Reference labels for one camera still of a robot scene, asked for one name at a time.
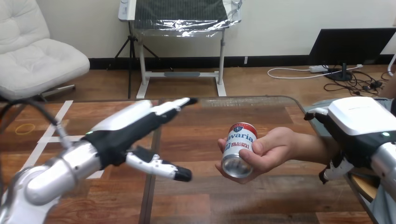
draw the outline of robotic arm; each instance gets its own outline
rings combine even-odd
[[[60,155],[14,176],[3,197],[0,224],[43,223],[62,194],[109,165],[126,162],[148,174],[190,181],[190,170],[161,160],[142,147],[131,149],[131,145],[196,102],[194,98],[182,98],[152,107],[150,101],[140,101],[101,121],[74,145],[63,142],[62,146],[69,147]]]
[[[396,201],[396,117],[372,98],[351,97],[305,115],[305,120],[314,118],[341,147],[340,154],[319,174],[323,184],[353,167],[368,168]]]

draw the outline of robot fingertip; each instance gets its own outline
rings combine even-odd
[[[198,98],[190,98],[190,101],[187,103],[187,105],[196,104],[197,102],[198,102]]]
[[[191,170],[178,166],[174,180],[182,181],[182,182],[190,182],[192,180]]]

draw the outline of white stand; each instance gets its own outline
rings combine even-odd
[[[393,55],[393,58],[392,58],[392,60],[390,61],[389,65],[388,65],[388,74],[390,76],[393,76],[393,73],[392,73],[391,69],[392,69],[393,63],[395,63],[395,60],[396,60],[396,54]]]
[[[220,65],[219,71],[215,72],[149,72],[146,71],[146,65],[144,62],[144,47],[143,40],[139,40],[139,58],[141,67],[141,84],[139,91],[136,95],[137,99],[143,99],[146,95],[147,86],[151,77],[213,77],[216,80],[217,93],[219,97],[225,97],[226,89],[223,82],[223,70],[224,70],[224,46],[226,42],[224,40],[225,29],[221,31],[221,41],[220,41]]]

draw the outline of white tape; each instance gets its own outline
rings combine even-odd
[[[73,100],[65,101],[65,103],[63,104],[61,109],[58,111],[58,114],[55,116],[55,118],[58,121],[62,120],[62,118],[64,117],[64,115],[66,114],[67,110],[70,108],[72,103],[73,103]],[[47,130],[44,132],[44,135],[42,135],[42,138],[43,137],[51,137],[54,134],[54,132],[55,132],[54,126],[52,126],[50,124],[48,126]],[[28,160],[26,160],[22,169],[26,168],[26,167],[33,166],[37,162],[37,160],[40,157],[41,153],[43,152],[44,148],[47,146],[47,143],[48,143],[47,141],[39,141],[37,146],[34,148],[33,152],[30,154]]]
[[[104,172],[104,170],[96,171],[94,174],[92,174],[91,176],[87,177],[87,179],[99,179],[99,178],[101,178],[103,172]]]
[[[71,135],[71,136],[67,136],[67,138],[68,138],[69,141],[71,141],[71,142],[79,141],[82,137],[84,137],[84,135]],[[43,143],[43,142],[47,142],[47,143],[60,142],[60,139],[59,139],[58,136],[41,137],[40,140],[39,140],[37,143]]]

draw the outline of bavaria logo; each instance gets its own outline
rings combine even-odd
[[[239,131],[242,130],[242,129],[243,129],[242,126],[238,126],[238,127],[235,127],[235,128],[234,128],[234,131],[235,131],[235,132],[239,132]]]

